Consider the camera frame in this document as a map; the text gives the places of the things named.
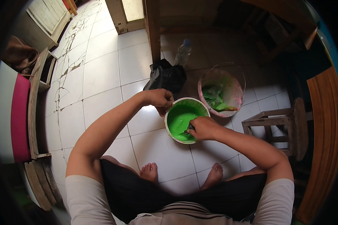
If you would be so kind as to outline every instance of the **hand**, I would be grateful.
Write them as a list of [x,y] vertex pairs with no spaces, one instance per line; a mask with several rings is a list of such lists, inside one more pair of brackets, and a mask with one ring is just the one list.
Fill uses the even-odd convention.
[[193,125],[195,130],[188,129],[187,132],[198,140],[215,140],[215,134],[220,132],[219,130],[222,128],[208,116],[199,116],[189,123]]
[[155,106],[159,115],[163,117],[167,110],[173,106],[173,94],[166,89],[153,89],[141,92],[144,95],[144,105]]

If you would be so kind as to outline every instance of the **pink cushion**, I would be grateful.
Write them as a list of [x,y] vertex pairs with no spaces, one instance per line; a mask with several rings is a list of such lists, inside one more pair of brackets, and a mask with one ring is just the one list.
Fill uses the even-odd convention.
[[29,90],[29,80],[18,74],[11,105],[11,142],[15,162],[27,162],[31,157],[27,126]]

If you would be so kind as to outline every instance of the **foot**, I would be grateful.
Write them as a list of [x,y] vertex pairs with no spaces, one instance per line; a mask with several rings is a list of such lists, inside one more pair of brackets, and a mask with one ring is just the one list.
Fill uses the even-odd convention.
[[208,174],[207,179],[205,180],[201,190],[210,188],[221,181],[223,178],[223,167],[219,163],[215,163]]
[[148,163],[140,170],[140,177],[158,185],[158,166],[156,163]]

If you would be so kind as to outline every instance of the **water bottle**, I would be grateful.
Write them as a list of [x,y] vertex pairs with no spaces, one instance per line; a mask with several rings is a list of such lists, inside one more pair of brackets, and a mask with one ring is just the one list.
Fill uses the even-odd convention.
[[177,55],[175,56],[174,65],[182,65],[184,67],[188,61],[190,52],[190,40],[184,39],[184,43],[178,48]]

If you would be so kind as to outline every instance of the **right hand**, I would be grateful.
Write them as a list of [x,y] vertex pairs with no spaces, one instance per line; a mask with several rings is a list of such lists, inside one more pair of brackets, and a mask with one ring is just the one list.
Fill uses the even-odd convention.
[[188,129],[187,132],[198,140],[215,140],[215,134],[222,127],[208,116],[199,116],[189,123],[195,130]]

